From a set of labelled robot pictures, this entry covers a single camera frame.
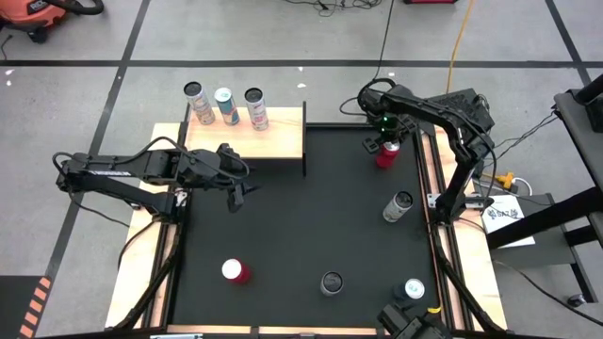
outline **orange striped tape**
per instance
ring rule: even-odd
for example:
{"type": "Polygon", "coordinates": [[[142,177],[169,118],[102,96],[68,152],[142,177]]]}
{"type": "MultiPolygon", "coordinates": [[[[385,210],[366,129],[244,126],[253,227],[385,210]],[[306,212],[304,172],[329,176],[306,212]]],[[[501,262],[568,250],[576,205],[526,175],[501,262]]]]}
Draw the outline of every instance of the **orange striped tape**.
{"type": "Polygon", "coordinates": [[[41,314],[44,311],[50,286],[52,282],[48,277],[42,277],[38,282],[38,286],[34,290],[33,296],[29,301],[29,308],[25,312],[25,317],[21,329],[19,330],[19,338],[33,338],[36,335],[36,330],[40,324],[41,314]]]}

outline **black floor stripe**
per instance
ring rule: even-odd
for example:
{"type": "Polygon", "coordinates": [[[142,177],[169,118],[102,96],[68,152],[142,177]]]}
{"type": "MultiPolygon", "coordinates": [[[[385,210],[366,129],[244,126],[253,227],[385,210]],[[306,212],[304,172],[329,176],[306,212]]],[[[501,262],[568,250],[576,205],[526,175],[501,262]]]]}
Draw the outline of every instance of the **black floor stripe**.
{"type": "MultiPolygon", "coordinates": [[[[0,67],[149,67],[149,68],[225,68],[225,67],[377,67],[379,60],[8,60],[0,67]]],[[[384,67],[447,68],[447,60],[384,60],[384,67]]],[[[454,68],[482,69],[558,69],[601,68],[603,61],[480,61],[459,60],[454,68]]]]}
{"type": "Polygon", "coordinates": [[[582,84],[590,84],[591,77],[588,75],[586,68],[582,64],[582,59],[578,53],[578,49],[576,49],[576,45],[572,41],[572,38],[569,36],[569,32],[563,23],[562,15],[560,14],[555,2],[553,0],[545,0],[546,6],[550,11],[550,15],[553,17],[553,21],[559,30],[559,34],[561,34],[563,43],[565,43],[565,48],[567,48],[567,52],[569,52],[569,56],[572,57],[572,60],[577,63],[578,74],[580,75],[580,79],[582,80],[582,84]]]}
{"type": "MultiPolygon", "coordinates": [[[[150,2],[151,0],[143,0],[140,4],[139,13],[132,27],[132,32],[130,33],[130,38],[128,39],[128,42],[125,46],[125,50],[123,51],[122,60],[119,63],[119,68],[115,74],[115,78],[113,79],[113,85],[111,86],[111,90],[109,91],[108,96],[106,98],[103,113],[101,114],[101,118],[98,122],[98,125],[96,126],[96,131],[94,132],[92,143],[90,144],[89,153],[91,154],[98,154],[99,150],[101,149],[101,144],[103,143],[103,137],[105,136],[106,127],[108,126],[109,119],[111,118],[111,113],[113,112],[113,107],[115,106],[117,97],[120,93],[123,77],[125,76],[125,72],[127,70],[127,64],[130,60],[130,57],[132,56],[132,52],[134,51],[134,46],[136,44],[137,38],[139,37],[140,29],[142,28],[142,22],[144,21],[144,17],[146,15],[147,9],[149,8],[150,2]]],[[[83,199],[83,195],[79,194],[76,195],[74,198],[77,202],[81,202],[83,199]]],[[[67,210],[67,215],[63,220],[63,225],[58,234],[57,243],[55,244],[55,248],[53,249],[53,253],[48,263],[48,267],[46,268],[46,276],[50,277],[52,281],[54,281],[57,277],[58,269],[60,268],[63,256],[65,255],[65,250],[67,249],[67,244],[69,243],[69,239],[72,235],[73,226],[75,224],[75,219],[77,218],[78,211],[79,207],[77,207],[77,205],[72,202],[69,206],[69,209],[67,210]]]]}

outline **silver can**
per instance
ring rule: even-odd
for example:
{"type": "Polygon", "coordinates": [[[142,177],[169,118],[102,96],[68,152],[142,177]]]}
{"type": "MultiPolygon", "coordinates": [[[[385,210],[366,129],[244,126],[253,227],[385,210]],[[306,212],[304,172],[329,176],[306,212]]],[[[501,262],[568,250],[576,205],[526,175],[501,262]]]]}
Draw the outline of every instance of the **silver can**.
{"type": "Polygon", "coordinates": [[[425,286],[419,279],[409,279],[404,285],[404,292],[410,299],[421,299],[425,294],[425,286]]]}
{"type": "Polygon", "coordinates": [[[268,114],[266,113],[266,104],[264,103],[264,93],[262,93],[262,90],[257,88],[247,89],[245,91],[245,103],[249,110],[253,129],[256,131],[267,129],[268,114]]]}
{"type": "Polygon", "coordinates": [[[341,292],[343,278],[337,272],[327,272],[320,279],[320,292],[327,297],[332,297],[341,292]]]}
{"type": "Polygon", "coordinates": [[[418,300],[423,298],[425,294],[425,286],[419,279],[409,279],[406,283],[397,284],[394,286],[394,298],[396,300],[405,301],[408,299],[418,300]]]}
{"type": "Polygon", "coordinates": [[[207,95],[201,84],[191,81],[185,85],[185,95],[187,96],[190,109],[201,124],[212,124],[216,120],[214,110],[211,108],[207,95]]]}
{"type": "Polygon", "coordinates": [[[413,197],[406,192],[398,192],[383,209],[383,218],[387,222],[396,222],[411,207],[413,207],[413,197]]]}
{"type": "Polygon", "coordinates": [[[218,108],[224,118],[224,123],[229,126],[238,124],[238,111],[236,110],[233,92],[227,88],[221,88],[214,93],[214,99],[218,103],[218,108]]]}

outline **gray concrete floor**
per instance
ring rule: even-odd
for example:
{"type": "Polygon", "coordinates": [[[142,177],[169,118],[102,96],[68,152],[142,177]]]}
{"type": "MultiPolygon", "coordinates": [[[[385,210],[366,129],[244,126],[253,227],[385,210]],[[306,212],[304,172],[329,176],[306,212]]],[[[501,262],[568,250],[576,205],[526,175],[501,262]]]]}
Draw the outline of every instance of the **gray concrete floor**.
{"type": "MultiPolygon", "coordinates": [[[[6,29],[0,31],[0,40],[14,36],[5,46],[9,60],[120,60],[145,1],[105,0],[106,13],[72,17],[43,45],[6,29]]],[[[598,20],[603,3],[557,0],[555,4],[582,59],[603,61],[603,26],[598,20]]],[[[384,58],[448,60],[466,5],[461,0],[455,6],[405,6],[396,0],[384,58]]],[[[377,60],[388,7],[385,0],[372,10],[346,9],[321,18],[312,7],[281,0],[151,0],[132,59],[377,60]]],[[[545,0],[478,1],[458,58],[572,60],[545,0]]],[[[56,151],[89,149],[118,65],[17,67],[0,63],[0,150],[10,159],[0,168],[5,178],[0,196],[0,275],[44,274],[69,205],[67,196],[55,187],[50,156],[56,151]]],[[[179,122],[186,107],[182,86],[190,80],[202,82],[210,92],[228,86],[239,93],[258,86],[269,105],[300,105],[306,100],[309,121],[357,121],[339,114],[337,108],[375,72],[374,67],[336,65],[247,67],[252,65],[127,68],[116,81],[121,88],[101,153],[132,153],[148,142],[155,122],[179,122]]],[[[472,87],[486,95],[497,123],[492,131],[497,141],[518,137],[548,115],[554,94],[581,86],[575,68],[475,66],[455,69],[452,87],[472,87]]],[[[588,73],[594,78],[603,70],[589,69],[588,73]]],[[[417,95],[431,96],[444,91],[447,69],[384,67],[381,75],[394,78],[417,95]]],[[[558,121],[500,159],[499,172],[507,170],[529,180],[535,193],[551,192],[556,200],[593,184],[558,121]]],[[[96,194],[86,195],[84,204],[125,221],[131,215],[122,202],[96,194]]],[[[103,329],[125,235],[122,226],[87,212],[78,214],[38,335],[103,329]]],[[[579,253],[603,298],[601,248],[583,245],[579,253]]],[[[569,266],[527,272],[561,298],[578,292],[569,266]]],[[[496,273],[510,329],[558,337],[602,336],[597,325],[565,311],[521,277],[500,267],[496,273]]],[[[601,304],[580,309],[603,318],[601,304]]]]}

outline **teal can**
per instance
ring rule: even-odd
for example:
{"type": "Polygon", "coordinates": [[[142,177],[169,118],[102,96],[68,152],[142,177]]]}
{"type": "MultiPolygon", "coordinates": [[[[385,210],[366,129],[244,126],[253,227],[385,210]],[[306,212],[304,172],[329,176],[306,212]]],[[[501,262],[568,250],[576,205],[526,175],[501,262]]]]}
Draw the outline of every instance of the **teal can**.
{"type": "Polygon", "coordinates": [[[235,100],[233,99],[233,92],[227,88],[218,89],[214,93],[214,99],[218,103],[224,123],[229,126],[238,124],[240,118],[238,117],[235,100]]]}

